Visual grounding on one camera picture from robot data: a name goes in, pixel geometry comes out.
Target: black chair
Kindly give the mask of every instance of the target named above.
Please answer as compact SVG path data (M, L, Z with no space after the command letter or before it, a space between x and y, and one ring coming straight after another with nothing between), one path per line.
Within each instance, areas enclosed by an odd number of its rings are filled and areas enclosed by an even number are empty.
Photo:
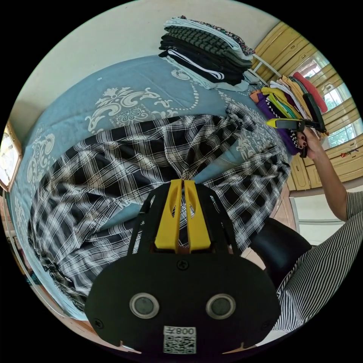
M252 240L250 248L266 266L266 273L276 289L294 267L296 261L312 245L299 233L276 219L268 218L264 227Z

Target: person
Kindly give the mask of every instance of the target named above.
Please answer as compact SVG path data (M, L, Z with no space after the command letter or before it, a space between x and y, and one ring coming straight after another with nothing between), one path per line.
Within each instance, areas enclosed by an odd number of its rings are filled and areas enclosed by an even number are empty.
M324 307L348 274L363 239L363 191L347 192L310 128L298 133L298 142L307 145L327 203L345 224L305 252L277 289L281 315L273 330L284 332L301 327Z

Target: yellow shirt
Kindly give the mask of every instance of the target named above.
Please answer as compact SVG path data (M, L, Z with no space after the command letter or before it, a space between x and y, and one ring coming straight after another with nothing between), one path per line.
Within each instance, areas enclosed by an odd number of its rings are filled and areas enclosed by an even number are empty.
M304 109L304 111L306 112L308 117L312 118L311 113L309 112L309 109L307 107L307 104L304 101L304 98L303 98L304 93L302 92L300 86L296 82L293 82L291 79L289 79L286 76L282 76L282 80L290 87L291 92L294 94L296 99L299 101L299 103L301 104L301 107Z
M299 112L293 107L291 104L289 104L284 92L278 88L270 88L270 87L262 87L261 92L264 96L270 95L269 99L270 101L285 115L287 118L291 118L291 115L287 113L287 111L283 108L283 106L279 105L279 102L284 104L286 107L288 107L292 113L295 115L295 118L301 119L301 115Z

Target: stack of folded clothes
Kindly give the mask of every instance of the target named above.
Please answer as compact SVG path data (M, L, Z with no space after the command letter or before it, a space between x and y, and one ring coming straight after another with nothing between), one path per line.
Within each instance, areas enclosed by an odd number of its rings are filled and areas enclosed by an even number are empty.
M317 112L327 112L325 101L319 95L316 87L305 79L300 73L295 72L293 76L282 76L276 82L270 81L270 87L262 87L261 90L250 94L251 99L268 119L272 118L293 118L293 119L314 119L303 95L310 93L313 108ZM289 153L295 155L301 151L295 130L278 129ZM327 134L319 133L324 138Z
M161 58L207 89L246 91L259 80L248 69L254 50L237 35L214 25L174 17L164 24Z

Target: screw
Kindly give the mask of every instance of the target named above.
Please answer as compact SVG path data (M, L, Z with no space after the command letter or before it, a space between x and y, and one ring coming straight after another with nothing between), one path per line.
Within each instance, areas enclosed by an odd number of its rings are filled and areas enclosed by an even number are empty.
M100 319L95 319L93 323L95 324L96 328L103 329L103 322Z
M181 271L185 271L185 270L187 270L187 269L188 269L188 267L189 267L189 263L188 263L188 261L185 261L185 260L179 260L179 261L177 262L177 268L178 268L179 270L181 270Z

